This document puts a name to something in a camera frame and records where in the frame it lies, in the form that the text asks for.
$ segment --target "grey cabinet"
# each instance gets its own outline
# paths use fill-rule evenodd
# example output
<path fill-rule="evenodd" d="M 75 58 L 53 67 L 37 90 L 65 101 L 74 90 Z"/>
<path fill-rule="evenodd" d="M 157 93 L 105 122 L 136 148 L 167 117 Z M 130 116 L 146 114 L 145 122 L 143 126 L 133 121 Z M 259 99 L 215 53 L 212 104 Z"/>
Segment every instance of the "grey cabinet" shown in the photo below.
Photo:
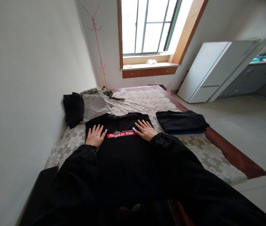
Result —
<path fill-rule="evenodd" d="M 266 63 L 247 66 L 220 97 L 254 93 L 266 84 Z"/>

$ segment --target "black jacket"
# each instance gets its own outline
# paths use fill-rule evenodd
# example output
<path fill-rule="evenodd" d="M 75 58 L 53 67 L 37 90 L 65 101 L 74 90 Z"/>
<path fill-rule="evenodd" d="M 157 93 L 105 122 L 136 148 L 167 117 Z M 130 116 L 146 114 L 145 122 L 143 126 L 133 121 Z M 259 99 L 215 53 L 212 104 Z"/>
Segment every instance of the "black jacket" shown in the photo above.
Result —
<path fill-rule="evenodd" d="M 159 133 L 151 143 L 169 199 L 178 200 L 195 225 L 266 225 L 266 214 L 205 170 L 176 137 Z M 98 224 L 96 147 L 80 146 L 64 162 L 35 225 Z"/>

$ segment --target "pink coat rack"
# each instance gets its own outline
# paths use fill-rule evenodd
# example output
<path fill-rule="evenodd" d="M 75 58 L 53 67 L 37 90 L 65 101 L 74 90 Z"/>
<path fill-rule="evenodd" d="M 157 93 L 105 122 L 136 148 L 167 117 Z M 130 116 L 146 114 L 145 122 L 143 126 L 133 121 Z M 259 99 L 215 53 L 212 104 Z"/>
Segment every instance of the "pink coat rack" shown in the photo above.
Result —
<path fill-rule="evenodd" d="M 92 16 L 91 14 L 89 13 L 89 11 L 84 7 L 84 5 L 82 4 L 82 7 L 87 11 L 87 13 L 89 14 L 89 16 L 91 17 L 92 19 L 92 23 L 93 23 L 93 28 L 89 28 L 87 26 L 87 28 L 90 30 L 90 31 L 93 31 L 95 30 L 95 35 L 96 35 L 96 40 L 97 40 L 97 46 L 98 46 L 98 50 L 99 50 L 99 56 L 100 56 L 100 64 L 101 64 L 101 67 L 98 67 L 101 71 L 101 77 L 102 77 L 102 83 L 103 83 L 103 88 L 106 88 L 108 89 L 108 86 L 107 86 L 107 81 L 106 81 L 106 76 L 105 76 L 105 68 L 106 68 L 106 65 L 102 62 L 102 58 L 101 58 L 101 52 L 100 52 L 100 47 L 99 47 L 99 42 L 98 42 L 98 36 L 97 36 L 97 31 L 100 31 L 101 30 L 101 27 L 99 29 L 97 29 L 97 24 L 95 22 L 95 17 L 96 17 L 96 14 L 97 14 L 97 11 L 99 9 L 99 6 L 97 7 L 96 9 L 96 12 L 95 14 L 93 13 L 93 1 L 91 1 L 91 5 L 92 5 Z"/>

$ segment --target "white refrigerator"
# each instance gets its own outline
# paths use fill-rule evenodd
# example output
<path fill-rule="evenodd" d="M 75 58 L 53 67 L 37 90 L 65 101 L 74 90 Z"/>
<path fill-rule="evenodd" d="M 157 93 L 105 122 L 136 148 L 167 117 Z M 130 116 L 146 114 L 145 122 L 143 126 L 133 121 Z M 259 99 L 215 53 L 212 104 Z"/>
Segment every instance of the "white refrigerator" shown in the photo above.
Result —
<path fill-rule="evenodd" d="M 188 103 L 209 101 L 256 43 L 257 41 L 203 43 L 178 96 Z"/>

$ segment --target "tiled floor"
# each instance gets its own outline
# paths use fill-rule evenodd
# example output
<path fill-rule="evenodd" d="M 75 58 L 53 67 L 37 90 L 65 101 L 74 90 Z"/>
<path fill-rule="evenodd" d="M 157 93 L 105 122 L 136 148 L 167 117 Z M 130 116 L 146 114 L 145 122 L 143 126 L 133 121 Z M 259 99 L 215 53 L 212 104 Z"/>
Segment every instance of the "tiled floor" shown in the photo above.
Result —
<path fill-rule="evenodd" d="M 210 126 L 266 171 L 266 101 L 254 96 L 188 104 L 189 110 L 204 115 Z M 266 176 L 234 186 L 266 213 Z"/>

